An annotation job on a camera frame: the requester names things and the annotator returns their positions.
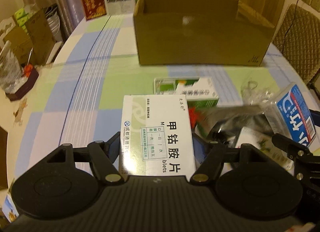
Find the blue white card box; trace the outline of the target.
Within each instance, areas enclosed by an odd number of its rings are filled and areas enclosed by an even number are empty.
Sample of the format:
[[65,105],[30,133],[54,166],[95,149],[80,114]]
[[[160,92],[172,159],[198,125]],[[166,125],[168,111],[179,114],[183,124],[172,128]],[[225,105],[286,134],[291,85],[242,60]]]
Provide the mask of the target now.
[[294,82],[267,101],[264,114],[274,133],[294,142],[309,147],[316,137],[311,112]]

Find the green white spray box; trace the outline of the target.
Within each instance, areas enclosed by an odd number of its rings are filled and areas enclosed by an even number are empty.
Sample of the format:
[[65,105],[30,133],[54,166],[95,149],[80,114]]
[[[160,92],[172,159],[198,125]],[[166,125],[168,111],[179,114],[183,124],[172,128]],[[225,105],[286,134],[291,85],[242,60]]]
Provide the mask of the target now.
[[157,95],[185,95],[188,106],[195,108],[215,107],[219,95],[211,77],[155,78],[153,92]]

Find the dark brown tray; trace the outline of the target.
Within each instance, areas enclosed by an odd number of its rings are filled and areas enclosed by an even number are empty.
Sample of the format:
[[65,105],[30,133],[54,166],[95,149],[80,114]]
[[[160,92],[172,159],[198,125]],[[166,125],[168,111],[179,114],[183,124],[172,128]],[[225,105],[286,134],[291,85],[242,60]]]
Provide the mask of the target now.
[[26,82],[20,86],[20,88],[12,94],[6,93],[6,97],[11,101],[18,101],[22,99],[34,86],[35,82],[39,77],[38,71],[33,68],[30,72],[29,77],[27,78]]

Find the red gift box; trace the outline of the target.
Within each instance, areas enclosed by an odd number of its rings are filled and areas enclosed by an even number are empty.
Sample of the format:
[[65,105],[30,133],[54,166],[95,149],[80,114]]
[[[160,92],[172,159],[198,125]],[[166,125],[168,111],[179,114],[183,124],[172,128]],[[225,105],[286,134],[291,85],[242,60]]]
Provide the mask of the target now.
[[81,0],[81,2],[87,21],[107,14],[104,0]]

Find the crumpled silver plastic bag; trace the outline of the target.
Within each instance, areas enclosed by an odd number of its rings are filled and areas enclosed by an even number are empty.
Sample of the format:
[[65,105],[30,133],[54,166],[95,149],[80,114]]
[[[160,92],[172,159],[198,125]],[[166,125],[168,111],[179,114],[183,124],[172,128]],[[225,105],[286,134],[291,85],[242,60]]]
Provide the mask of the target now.
[[27,82],[27,78],[23,76],[21,65],[10,48],[11,42],[6,41],[1,51],[0,84],[5,93],[14,94]]

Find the large brown cardboard box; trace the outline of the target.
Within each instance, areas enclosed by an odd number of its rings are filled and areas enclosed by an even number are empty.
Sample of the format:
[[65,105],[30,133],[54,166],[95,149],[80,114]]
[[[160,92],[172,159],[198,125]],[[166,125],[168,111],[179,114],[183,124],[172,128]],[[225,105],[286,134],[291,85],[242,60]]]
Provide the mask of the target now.
[[139,63],[261,65],[275,27],[238,0],[138,0]]

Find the checkered tablecloth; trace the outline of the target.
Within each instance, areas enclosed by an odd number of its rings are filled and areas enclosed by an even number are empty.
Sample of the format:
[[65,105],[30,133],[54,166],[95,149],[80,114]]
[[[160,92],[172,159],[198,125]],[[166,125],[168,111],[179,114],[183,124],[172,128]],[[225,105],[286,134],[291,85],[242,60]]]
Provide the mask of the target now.
[[155,78],[195,76],[212,79],[220,106],[241,105],[242,86],[256,81],[259,88],[274,92],[295,82],[309,108],[318,107],[273,45],[260,67],[141,66],[131,15],[82,21],[56,61],[40,69],[15,111],[14,137],[20,149],[14,177],[62,143],[83,147],[108,140],[120,128],[123,97],[152,94]]

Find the brown cardboard boxes on side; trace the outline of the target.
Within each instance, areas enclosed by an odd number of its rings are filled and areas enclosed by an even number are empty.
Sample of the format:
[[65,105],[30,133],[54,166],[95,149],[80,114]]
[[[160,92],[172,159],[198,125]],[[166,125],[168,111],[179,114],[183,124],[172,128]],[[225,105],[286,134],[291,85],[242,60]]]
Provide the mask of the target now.
[[44,66],[57,43],[42,9],[26,19],[11,16],[1,21],[1,49],[7,41],[22,66]]

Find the clear plastic wire rack package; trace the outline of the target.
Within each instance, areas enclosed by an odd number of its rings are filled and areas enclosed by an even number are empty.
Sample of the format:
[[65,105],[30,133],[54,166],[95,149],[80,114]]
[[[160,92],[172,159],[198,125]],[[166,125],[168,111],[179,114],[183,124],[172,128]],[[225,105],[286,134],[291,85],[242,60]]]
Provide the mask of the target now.
[[268,102],[274,92],[268,87],[262,87],[257,81],[251,78],[246,79],[241,85],[240,94],[244,105],[255,105]]

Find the red candy wrapper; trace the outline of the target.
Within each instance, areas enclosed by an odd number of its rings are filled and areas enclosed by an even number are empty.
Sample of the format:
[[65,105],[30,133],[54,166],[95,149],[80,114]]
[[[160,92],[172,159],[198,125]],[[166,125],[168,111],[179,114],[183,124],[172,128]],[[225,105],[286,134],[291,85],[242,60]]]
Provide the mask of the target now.
[[200,124],[204,120],[204,111],[196,107],[189,107],[189,119],[191,128],[194,129],[197,124]]

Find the white medicine tablet box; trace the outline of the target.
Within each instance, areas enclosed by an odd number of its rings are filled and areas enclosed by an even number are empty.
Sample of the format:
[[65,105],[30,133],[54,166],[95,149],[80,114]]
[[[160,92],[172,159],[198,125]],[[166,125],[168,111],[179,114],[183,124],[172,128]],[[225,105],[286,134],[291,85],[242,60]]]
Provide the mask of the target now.
[[196,171],[185,95],[125,95],[121,116],[120,173],[184,176]]

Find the quilted beige chair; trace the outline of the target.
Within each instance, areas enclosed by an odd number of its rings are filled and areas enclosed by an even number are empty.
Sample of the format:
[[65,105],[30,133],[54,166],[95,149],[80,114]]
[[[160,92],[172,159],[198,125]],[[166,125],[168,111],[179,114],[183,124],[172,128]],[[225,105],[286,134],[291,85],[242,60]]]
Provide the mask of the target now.
[[273,44],[306,84],[319,72],[319,18],[311,12],[291,4]]

